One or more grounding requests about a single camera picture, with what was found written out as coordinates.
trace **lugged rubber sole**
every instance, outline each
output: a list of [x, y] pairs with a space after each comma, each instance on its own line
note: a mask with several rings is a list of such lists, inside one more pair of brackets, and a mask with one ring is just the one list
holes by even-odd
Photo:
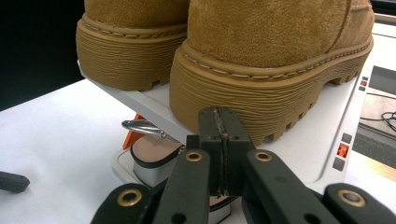
[[169, 82], [175, 50], [186, 39], [187, 24], [158, 29], [128, 29], [83, 15], [76, 43], [84, 74], [126, 91], [147, 91]]
[[314, 59], [278, 68], [224, 63], [192, 49], [188, 40], [175, 54], [169, 97], [175, 117], [198, 133], [198, 112], [218, 105], [234, 110], [252, 142], [277, 139], [318, 99], [327, 82], [357, 76], [373, 48], [364, 44], [333, 50]]

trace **tan suede boot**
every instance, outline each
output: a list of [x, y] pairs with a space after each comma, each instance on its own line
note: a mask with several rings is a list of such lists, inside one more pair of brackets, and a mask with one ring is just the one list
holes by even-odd
[[373, 47], [367, 0], [191, 0], [188, 39], [170, 81], [175, 117], [198, 131], [198, 111], [233, 109], [255, 145], [278, 138], [327, 82], [357, 76]]
[[186, 38], [189, 0], [85, 0], [76, 42], [83, 73], [122, 90], [169, 81]]

